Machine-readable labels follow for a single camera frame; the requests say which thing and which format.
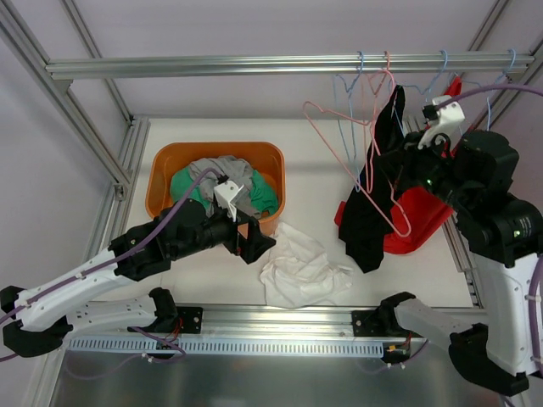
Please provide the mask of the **pink wire hanger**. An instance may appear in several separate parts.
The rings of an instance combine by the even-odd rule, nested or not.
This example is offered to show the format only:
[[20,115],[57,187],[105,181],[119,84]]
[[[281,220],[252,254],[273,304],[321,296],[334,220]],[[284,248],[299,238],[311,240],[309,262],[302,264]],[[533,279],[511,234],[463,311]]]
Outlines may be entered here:
[[[394,76],[389,72],[389,65],[390,65],[390,56],[388,51],[383,52],[384,57],[386,58],[386,66],[382,68],[379,72],[374,74],[365,74],[365,77],[367,78],[367,83],[370,86],[370,89],[372,91],[373,95],[373,107],[372,107],[372,119],[369,120],[365,125],[369,126],[369,134],[371,136],[371,142],[369,144],[369,150],[366,151],[367,157],[366,157],[366,163],[365,163],[365,171],[366,171],[366,192],[370,194],[372,192],[373,188],[373,164],[372,160],[375,155],[375,153],[379,152],[379,147],[376,145],[375,140],[375,125],[377,123],[378,118],[378,94],[380,93],[381,87],[384,84],[384,81],[387,76],[391,77],[391,80],[393,83],[395,83]],[[378,83],[376,87],[373,86],[372,80],[377,77],[381,76],[381,80]]]
[[[362,82],[361,77],[360,77],[359,81],[357,82],[357,84],[359,84],[361,86],[361,106],[364,106],[365,90],[364,90],[364,83]],[[394,90],[396,83],[392,82],[390,76],[387,76],[386,78],[389,78],[389,95],[392,95],[392,91]],[[375,77],[372,80],[373,86],[376,87],[378,85],[378,83],[380,82],[380,80],[381,80],[381,76]],[[365,163],[366,163],[366,157],[367,157],[366,151],[369,150],[369,144],[370,144],[370,142],[372,140],[371,136],[369,134],[369,126],[365,125],[368,122],[368,120],[357,120],[354,117],[353,117],[353,119],[350,119],[348,115],[342,114],[342,113],[340,113],[338,111],[335,111],[333,109],[324,109],[321,106],[319,106],[318,104],[313,103],[312,101],[305,101],[303,103],[303,105],[302,105],[302,113],[305,116],[305,118],[308,120],[308,122],[310,123],[311,127],[316,131],[317,135],[322,139],[322,141],[324,142],[324,144],[326,145],[328,150],[333,154],[334,158],[336,158],[336,160],[343,166],[344,170],[347,172],[347,174],[350,176],[350,178],[353,181],[356,180],[356,176],[353,174],[353,171],[348,168],[348,161],[347,161],[347,163],[345,163],[339,157],[338,152],[332,147],[332,145],[328,142],[327,138],[321,133],[321,131],[316,126],[316,124],[314,123],[312,118],[306,112],[306,110],[309,107],[316,108],[321,114],[332,114],[332,115],[336,116],[337,119],[353,121],[355,123],[355,125],[361,125],[362,126],[362,146],[364,147],[364,165],[361,165],[361,161],[359,159],[357,159],[358,165],[359,165],[360,170],[361,170],[360,183],[359,183],[359,186],[360,186],[361,190],[359,192],[362,192],[364,194],[364,196],[368,199],[368,201],[375,208],[375,210],[377,210],[377,212],[383,217],[383,219],[392,227],[393,232],[395,232],[399,237],[408,237],[411,234],[411,223],[407,218],[405,210],[402,208],[400,203],[395,199],[395,190],[393,189],[391,184],[389,183],[389,186],[390,186],[390,200],[391,200],[391,202],[392,202],[392,204],[394,206],[398,207],[398,209],[400,210],[401,215],[403,216],[403,218],[404,218],[404,220],[406,222],[407,229],[406,229],[405,232],[401,232],[394,225],[394,222],[381,210],[379,205],[372,199],[371,193],[368,194],[366,192],[366,171],[365,171]]]

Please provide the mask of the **blue wire hanger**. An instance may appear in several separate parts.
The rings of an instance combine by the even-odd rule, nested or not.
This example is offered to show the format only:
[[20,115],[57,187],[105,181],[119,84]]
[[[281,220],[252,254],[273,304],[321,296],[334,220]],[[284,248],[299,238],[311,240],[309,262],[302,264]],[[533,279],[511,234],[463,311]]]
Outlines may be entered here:
[[[362,72],[362,69],[364,67],[364,57],[365,57],[364,53],[362,51],[358,51],[357,54],[358,54],[357,58],[358,58],[360,64],[357,67],[356,76],[352,80],[351,83],[348,83],[348,81],[341,74],[335,74],[332,77],[332,90],[333,90],[334,107],[335,107],[336,110],[339,110],[338,87],[337,87],[336,81],[340,81],[344,85],[344,92],[347,95],[347,104],[348,104],[348,108],[349,108],[349,118],[350,119],[353,119],[353,117],[354,117],[354,115],[353,115],[354,110],[353,110],[353,104],[352,104],[352,97],[353,97],[353,93],[354,93],[354,88],[355,88],[355,85],[357,84],[357,82],[359,81],[359,79],[361,77],[361,72]],[[343,129],[342,122],[341,122],[340,119],[336,119],[336,122],[337,122],[338,129],[339,129],[339,135],[340,135],[341,141],[342,141],[343,146],[344,146],[344,151],[345,151],[345,154],[346,154],[346,157],[347,157],[348,168],[350,170],[352,170],[353,174],[356,176],[356,180],[354,181],[354,189],[355,189],[356,192],[359,192],[361,190],[360,186],[359,186],[361,170],[360,170],[360,167],[359,167],[358,161],[357,161],[357,153],[358,153],[358,151],[357,151],[356,138],[355,138],[355,123],[353,121],[349,121],[349,123],[350,123],[350,141],[351,141],[351,146],[352,146],[352,149],[350,150],[350,148],[348,147],[348,143],[346,141],[345,134],[344,134],[344,129]]]

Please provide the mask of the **white tank top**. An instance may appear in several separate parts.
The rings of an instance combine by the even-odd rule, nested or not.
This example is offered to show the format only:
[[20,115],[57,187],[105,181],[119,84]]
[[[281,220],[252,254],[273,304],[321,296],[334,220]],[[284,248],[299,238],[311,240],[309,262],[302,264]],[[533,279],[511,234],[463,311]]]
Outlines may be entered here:
[[281,222],[273,235],[260,273],[268,306],[299,309],[332,304],[333,297],[352,287],[353,269],[330,261],[316,239]]

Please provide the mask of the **green tank top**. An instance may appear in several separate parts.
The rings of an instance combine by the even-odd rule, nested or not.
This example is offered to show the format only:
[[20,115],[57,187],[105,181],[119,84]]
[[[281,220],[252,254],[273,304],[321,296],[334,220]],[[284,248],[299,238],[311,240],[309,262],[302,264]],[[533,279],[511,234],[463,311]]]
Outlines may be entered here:
[[[199,171],[191,164],[179,170],[171,178],[170,195],[174,203],[179,201],[192,186],[198,174]],[[245,214],[260,219],[268,215],[274,215],[278,211],[277,194],[260,172],[249,167],[244,171],[241,179],[234,179],[234,175],[229,175],[229,177],[238,186],[242,185],[241,197],[238,198],[236,205]],[[189,198],[204,206],[208,216],[211,216],[214,212],[212,202],[215,185],[216,175],[209,173],[189,195]]]

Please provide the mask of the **grey tank top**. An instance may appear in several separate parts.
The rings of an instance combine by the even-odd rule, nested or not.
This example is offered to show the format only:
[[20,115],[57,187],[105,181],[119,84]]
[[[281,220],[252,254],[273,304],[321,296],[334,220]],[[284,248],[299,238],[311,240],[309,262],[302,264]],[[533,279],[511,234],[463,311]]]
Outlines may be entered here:
[[[196,177],[208,168],[227,176],[229,180],[242,188],[235,204],[236,208],[242,210],[245,214],[260,219],[262,210],[257,209],[255,203],[252,203],[250,194],[256,192],[255,170],[244,159],[238,159],[232,155],[221,156],[219,158],[199,159],[193,161],[188,166],[188,174],[194,181]],[[213,209],[213,188],[217,184],[217,175],[214,172],[207,173],[199,183],[197,191],[203,200],[203,205],[208,216],[212,216]]]

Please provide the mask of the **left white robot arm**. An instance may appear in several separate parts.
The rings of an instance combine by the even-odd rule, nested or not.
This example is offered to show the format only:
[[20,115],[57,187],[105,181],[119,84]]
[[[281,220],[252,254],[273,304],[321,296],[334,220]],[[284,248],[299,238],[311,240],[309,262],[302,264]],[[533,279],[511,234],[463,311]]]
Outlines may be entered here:
[[250,265],[275,243],[262,233],[259,221],[245,213],[230,217],[227,209],[217,208],[207,215],[195,200],[176,203],[49,283],[2,289],[3,344],[19,357],[32,358],[89,332],[177,331],[182,317],[165,288],[156,287],[129,300],[99,302],[97,298],[166,272],[173,262],[216,246]]

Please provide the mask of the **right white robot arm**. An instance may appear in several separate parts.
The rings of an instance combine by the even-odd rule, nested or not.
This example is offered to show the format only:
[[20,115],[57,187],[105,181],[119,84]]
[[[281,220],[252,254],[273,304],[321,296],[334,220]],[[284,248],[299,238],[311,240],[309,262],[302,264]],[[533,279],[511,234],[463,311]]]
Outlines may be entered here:
[[503,396],[528,389],[542,372],[542,215],[510,192],[518,152],[502,135],[472,131],[452,146],[444,133],[412,132],[381,158],[396,187],[422,187],[456,212],[473,257],[488,320],[441,314],[414,294],[397,293],[374,310],[387,335],[413,332],[442,348],[468,382]]

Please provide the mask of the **red tank top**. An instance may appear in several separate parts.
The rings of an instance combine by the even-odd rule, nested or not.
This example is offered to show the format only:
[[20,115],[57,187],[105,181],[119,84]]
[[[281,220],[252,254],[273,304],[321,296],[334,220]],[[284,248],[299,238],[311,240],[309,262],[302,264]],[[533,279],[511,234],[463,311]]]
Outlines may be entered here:
[[[455,75],[444,95],[458,96],[462,92],[462,79]],[[453,208],[442,203],[422,187],[414,187],[400,197],[400,205],[411,223],[411,234],[399,237],[395,232],[385,235],[383,250],[388,254],[409,254],[419,249],[452,216]],[[334,223],[340,226],[346,202],[339,204]],[[405,226],[405,220],[398,207],[391,209],[394,224]]]

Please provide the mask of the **black tank top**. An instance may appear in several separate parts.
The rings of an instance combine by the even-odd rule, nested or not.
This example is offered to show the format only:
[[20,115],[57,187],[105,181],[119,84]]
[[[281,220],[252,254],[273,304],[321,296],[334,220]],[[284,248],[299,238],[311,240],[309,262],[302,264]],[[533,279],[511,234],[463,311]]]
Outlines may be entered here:
[[[405,103],[404,88],[397,85],[375,125],[374,136],[382,154],[403,142],[401,125]],[[385,236],[393,232],[389,221],[394,206],[388,180],[378,167],[378,156],[368,154],[367,159],[373,164],[372,191],[365,196],[363,192],[352,190],[339,223],[339,240],[344,243],[345,253],[364,273],[377,270],[383,261]]]

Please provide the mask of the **orange plastic basket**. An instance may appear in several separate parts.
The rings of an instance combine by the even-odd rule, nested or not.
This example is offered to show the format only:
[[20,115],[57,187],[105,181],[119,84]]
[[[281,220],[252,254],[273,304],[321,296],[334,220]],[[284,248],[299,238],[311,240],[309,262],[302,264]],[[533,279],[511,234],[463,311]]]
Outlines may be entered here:
[[258,170],[278,197],[278,211],[260,220],[260,231],[274,234],[286,203],[285,163],[281,150],[269,142],[174,142],[163,147],[154,157],[148,179],[145,208],[150,217],[173,205],[171,178],[197,159],[232,155],[245,159]]

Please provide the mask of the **right aluminium frame post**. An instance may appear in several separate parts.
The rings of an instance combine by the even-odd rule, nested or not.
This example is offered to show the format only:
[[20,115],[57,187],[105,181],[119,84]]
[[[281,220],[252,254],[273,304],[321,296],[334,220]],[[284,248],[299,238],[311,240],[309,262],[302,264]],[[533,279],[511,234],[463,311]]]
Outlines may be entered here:
[[534,86],[542,76],[541,1],[454,1],[442,48],[448,71],[439,89],[460,77],[464,92],[490,84]]

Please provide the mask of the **aluminium frame post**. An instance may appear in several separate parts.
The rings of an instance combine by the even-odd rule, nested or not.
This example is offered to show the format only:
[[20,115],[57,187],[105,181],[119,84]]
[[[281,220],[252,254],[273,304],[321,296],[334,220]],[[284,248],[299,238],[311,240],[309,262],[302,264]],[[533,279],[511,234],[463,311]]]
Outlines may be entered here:
[[148,117],[132,114],[115,82],[104,80],[104,86],[126,124],[120,157],[116,158],[70,89],[73,81],[55,80],[48,73],[48,68],[53,66],[52,60],[11,1],[1,2],[1,39],[71,130],[105,168],[112,182],[114,199],[126,201],[132,198],[150,127]]
[[448,71],[439,89],[460,77],[464,92],[490,84],[534,86],[542,76],[541,1],[454,1],[442,48]]

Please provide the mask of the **left aluminium frame post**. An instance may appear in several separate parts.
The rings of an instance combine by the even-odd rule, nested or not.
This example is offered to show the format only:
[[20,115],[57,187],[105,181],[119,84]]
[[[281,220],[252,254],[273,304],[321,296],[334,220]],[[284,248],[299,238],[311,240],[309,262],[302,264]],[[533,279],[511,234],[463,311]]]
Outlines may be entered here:
[[126,201],[132,198],[150,127],[148,117],[132,114],[115,82],[104,80],[104,86],[126,124],[120,157],[116,158],[70,89],[73,81],[55,80],[48,73],[48,68],[53,66],[52,60],[11,1],[1,2],[1,39],[71,130],[105,168],[112,182],[114,199]]

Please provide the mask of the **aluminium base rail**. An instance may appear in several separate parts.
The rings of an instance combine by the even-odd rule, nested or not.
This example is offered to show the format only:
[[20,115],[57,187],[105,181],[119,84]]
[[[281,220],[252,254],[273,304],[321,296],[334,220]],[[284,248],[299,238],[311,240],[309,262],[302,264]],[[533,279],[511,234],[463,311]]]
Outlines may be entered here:
[[142,300],[97,302],[53,320],[53,332],[63,339],[101,333],[168,334],[183,336],[328,340],[336,337],[405,337],[405,330],[387,328],[373,309],[266,306],[145,304]]

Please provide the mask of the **aluminium hanging rail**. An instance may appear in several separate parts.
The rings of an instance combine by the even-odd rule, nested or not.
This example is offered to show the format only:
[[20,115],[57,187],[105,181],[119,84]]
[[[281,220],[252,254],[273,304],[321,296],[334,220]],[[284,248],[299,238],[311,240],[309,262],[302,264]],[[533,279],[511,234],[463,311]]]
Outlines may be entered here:
[[[149,58],[58,59],[48,73],[55,80],[132,79],[221,75],[334,75],[356,74],[358,54],[287,56],[177,56]],[[437,73],[440,52],[390,56],[393,74]],[[384,54],[365,54],[362,73],[386,66]]]

